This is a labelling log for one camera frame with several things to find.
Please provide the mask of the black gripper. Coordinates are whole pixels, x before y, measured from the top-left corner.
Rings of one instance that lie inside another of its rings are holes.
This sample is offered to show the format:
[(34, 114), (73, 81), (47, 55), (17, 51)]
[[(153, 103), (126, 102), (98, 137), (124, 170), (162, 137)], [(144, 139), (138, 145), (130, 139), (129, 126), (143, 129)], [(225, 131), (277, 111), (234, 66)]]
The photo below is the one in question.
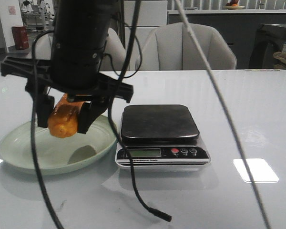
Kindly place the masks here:
[[(50, 60), (7, 56), (1, 63), (1, 75), (27, 79), (26, 91), (35, 102), (38, 126), (47, 128), (55, 102), (54, 97), (48, 95), (48, 87), (69, 94), (76, 102), (112, 96), (130, 102), (133, 86), (100, 73), (105, 48), (54, 48)], [(108, 105), (108, 100), (84, 103), (78, 115), (77, 132), (87, 133)]]

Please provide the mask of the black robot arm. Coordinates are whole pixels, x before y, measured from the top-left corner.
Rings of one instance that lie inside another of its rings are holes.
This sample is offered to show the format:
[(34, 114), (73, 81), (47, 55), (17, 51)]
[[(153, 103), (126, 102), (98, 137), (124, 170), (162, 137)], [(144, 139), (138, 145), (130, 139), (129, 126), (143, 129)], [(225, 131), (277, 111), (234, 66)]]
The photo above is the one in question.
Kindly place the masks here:
[(72, 102), (83, 102), (78, 118), (78, 132), (86, 133), (91, 124), (118, 97), (130, 102), (133, 87), (100, 73), (114, 1), (63, 0), (55, 16), (51, 58), (6, 57), (1, 74), (27, 79), (39, 127), (48, 126), (54, 98), (51, 87), (68, 94)]

